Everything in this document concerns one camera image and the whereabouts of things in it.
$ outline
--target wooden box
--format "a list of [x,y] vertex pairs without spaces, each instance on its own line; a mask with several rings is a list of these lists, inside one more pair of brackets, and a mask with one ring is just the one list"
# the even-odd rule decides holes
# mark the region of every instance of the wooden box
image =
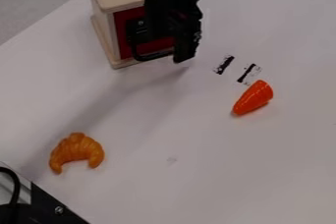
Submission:
[[[91,0],[94,29],[115,69],[137,63],[127,43],[125,23],[144,17],[143,2],[144,0]],[[139,49],[142,53],[150,53],[171,47],[171,39],[160,39],[141,45]]]

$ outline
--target carrot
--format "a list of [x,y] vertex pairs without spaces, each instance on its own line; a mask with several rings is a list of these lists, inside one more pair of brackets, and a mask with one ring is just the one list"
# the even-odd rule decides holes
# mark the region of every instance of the carrot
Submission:
[[263,80],[256,81],[233,107],[236,115],[244,115],[268,103],[273,98],[271,86]]

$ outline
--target black cable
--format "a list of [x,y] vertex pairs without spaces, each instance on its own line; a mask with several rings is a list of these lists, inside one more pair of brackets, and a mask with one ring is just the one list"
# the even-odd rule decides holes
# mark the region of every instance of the black cable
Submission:
[[10,224],[10,223],[13,223],[13,219],[15,218],[16,208],[17,208],[17,204],[18,204],[19,196],[20,196],[21,183],[20,183],[19,177],[15,174],[15,172],[13,172],[12,170],[8,168],[0,167],[0,173],[7,174],[12,179],[13,184],[14,184],[12,197],[8,204],[8,208],[9,208],[8,218],[7,218],[7,221],[5,220],[4,223],[1,223],[1,224],[7,224],[7,223]]

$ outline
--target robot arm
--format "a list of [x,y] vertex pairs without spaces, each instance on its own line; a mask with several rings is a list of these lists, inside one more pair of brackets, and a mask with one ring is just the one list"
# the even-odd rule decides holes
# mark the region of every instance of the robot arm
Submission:
[[152,38],[173,36],[174,62],[195,57],[201,38],[199,0],[145,0],[146,22]]

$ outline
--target red panel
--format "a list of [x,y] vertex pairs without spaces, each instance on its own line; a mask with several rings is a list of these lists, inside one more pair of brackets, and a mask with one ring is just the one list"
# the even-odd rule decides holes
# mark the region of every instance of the red panel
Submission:
[[[144,17],[144,7],[129,9],[114,13],[114,21],[116,25],[118,44],[120,49],[121,59],[132,57],[131,48],[127,42],[126,36],[126,21]],[[162,38],[143,43],[138,46],[139,54],[148,54],[163,49],[173,47],[174,39],[172,37]]]

